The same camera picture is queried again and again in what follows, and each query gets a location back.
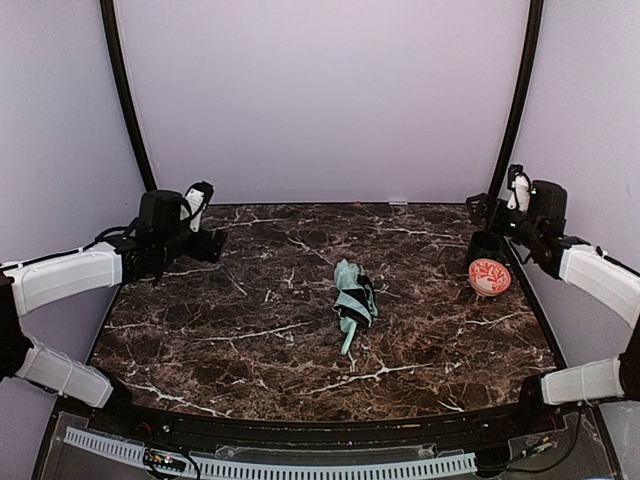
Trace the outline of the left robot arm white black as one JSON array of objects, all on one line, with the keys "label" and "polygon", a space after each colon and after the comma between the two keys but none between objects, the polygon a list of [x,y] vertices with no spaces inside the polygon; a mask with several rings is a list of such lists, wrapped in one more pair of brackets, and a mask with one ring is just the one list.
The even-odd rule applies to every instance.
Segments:
[{"label": "left robot arm white black", "polygon": [[159,282],[183,256],[217,262],[226,234],[200,225],[213,194],[207,182],[193,184],[185,194],[146,192],[130,224],[111,227],[84,247],[2,265],[2,378],[24,379],[96,409],[128,401],[128,390],[116,379],[29,338],[20,320],[84,292],[144,279]]}]

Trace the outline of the mint green folding umbrella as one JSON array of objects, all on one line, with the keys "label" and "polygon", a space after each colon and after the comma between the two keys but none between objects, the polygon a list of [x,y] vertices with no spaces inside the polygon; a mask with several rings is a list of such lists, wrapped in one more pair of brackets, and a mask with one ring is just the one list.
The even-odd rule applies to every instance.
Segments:
[{"label": "mint green folding umbrella", "polygon": [[337,263],[334,283],[338,296],[333,310],[339,317],[340,330],[345,334],[341,354],[347,355],[357,329],[371,328],[379,315],[376,292],[365,269],[346,259]]}]

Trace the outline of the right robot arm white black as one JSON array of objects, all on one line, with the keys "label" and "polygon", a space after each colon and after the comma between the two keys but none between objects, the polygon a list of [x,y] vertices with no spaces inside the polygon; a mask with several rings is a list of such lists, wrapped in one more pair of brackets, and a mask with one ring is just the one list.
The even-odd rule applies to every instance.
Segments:
[{"label": "right robot arm white black", "polygon": [[639,399],[639,273],[604,249],[564,233],[568,194],[560,185],[522,173],[510,198],[481,193],[466,199],[472,222],[528,250],[525,258],[556,280],[576,287],[632,328],[624,352],[528,378],[520,402],[531,408],[577,402]]}]

